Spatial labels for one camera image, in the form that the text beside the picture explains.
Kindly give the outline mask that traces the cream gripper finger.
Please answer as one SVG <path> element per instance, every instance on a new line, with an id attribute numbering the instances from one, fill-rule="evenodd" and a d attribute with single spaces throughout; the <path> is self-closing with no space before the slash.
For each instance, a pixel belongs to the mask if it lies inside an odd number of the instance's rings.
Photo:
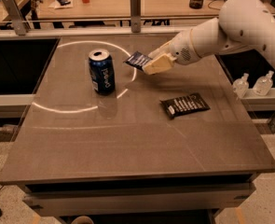
<path id="1" fill-rule="evenodd" d="M 162 56 L 166 56 L 166 57 L 172 57 L 172 54 L 170 52 L 170 44 L 171 42 L 166 42 L 164 43 L 161 47 L 153 50 L 152 52 L 150 52 L 148 54 L 148 56 L 151 58 L 151 59 L 157 59 L 159 57 L 162 57 Z"/>
<path id="2" fill-rule="evenodd" d="M 154 75 L 173 68 L 176 58 L 170 53 L 163 53 L 142 67 L 147 75 Z"/>

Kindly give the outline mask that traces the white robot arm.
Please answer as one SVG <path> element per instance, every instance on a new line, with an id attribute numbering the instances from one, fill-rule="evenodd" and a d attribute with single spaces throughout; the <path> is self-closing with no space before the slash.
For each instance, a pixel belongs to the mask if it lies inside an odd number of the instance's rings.
<path id="1" fill-rule="evenodd" d="M 239 49 L 258 51 L 275 70 L 275 18 L 260 0 L 227 0 L 218 17 L 185 29 L 152 51 L 142 70 L 153 75 L 177 63 L 188 65 Z"/>

